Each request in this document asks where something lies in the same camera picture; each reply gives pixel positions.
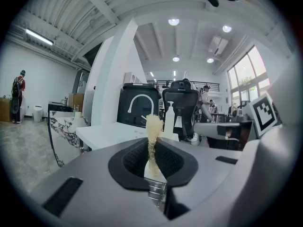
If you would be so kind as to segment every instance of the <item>marble table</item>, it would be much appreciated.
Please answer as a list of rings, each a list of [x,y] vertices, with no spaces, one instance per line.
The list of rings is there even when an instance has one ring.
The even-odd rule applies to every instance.
[[[80,155],[76,129],[88,125],[86,118],[74,118],[72,112],[49,112],[50,137],[58,166],[62,167]]]

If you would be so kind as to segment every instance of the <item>black office chair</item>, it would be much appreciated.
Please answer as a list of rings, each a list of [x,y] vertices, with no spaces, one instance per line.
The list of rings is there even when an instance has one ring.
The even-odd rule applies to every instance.
[[[199,100],[199,92],[190,88],[189,81],[174,81],[171,83],[171,87],[162,93],[165,112],[170,106],[168,101],[174,102],[172,105],[175,113],[174,124],[178,116],[182,118],[182,128],[175,127],[173,131],[178,134],[179,140],[194,136],[194,112]]]

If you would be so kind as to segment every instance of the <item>white cup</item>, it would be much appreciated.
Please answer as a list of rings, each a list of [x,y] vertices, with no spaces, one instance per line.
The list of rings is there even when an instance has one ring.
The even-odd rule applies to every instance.
[[[81,118],[82,113],[81,112],[75,112],[75,118]]]

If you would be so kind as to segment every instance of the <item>white pillar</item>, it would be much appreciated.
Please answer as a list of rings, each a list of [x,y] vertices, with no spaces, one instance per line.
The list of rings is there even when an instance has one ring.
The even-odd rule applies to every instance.
[[[138,25],[132,18],[118,26],[97,80],[91,114],[92,126],[117,121],[121,84]]]
[[[97,84],[98,75],[100,73],[105,55],[108,51],[108,48],[113,38],[114,37],[110,37],[109,39],[103,42],[103,44],[99,48],[96,58],[94,59],[93,66],[91,67],[89,73],[89,79],[87,81],[87,85],[85,89],[83,109],[82,109],[83,117],[87,118],[89,123],[91,121],[91,110],[93,106],[93,99],[95,93],[94,86]]]

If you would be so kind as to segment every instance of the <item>railing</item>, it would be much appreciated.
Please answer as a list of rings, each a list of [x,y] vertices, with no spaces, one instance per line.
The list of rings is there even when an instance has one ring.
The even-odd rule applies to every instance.
[[[173,81],[168,80],[159,80],[157,82],[155,81],[147,81],[147,83],[149,84],[154,84],[157,85],[158,87],[162,87],[162,86],[166,86],[167,88],[170,87],[171,83]],[[203,82],[203,81],[190,81],[191,83],[193,83],[196,87],[204,87],[205,85],[210,86],[209,91],[213,91],[213,92],[220,92],[220,84],[219,83],[212,83],[212,82]]]

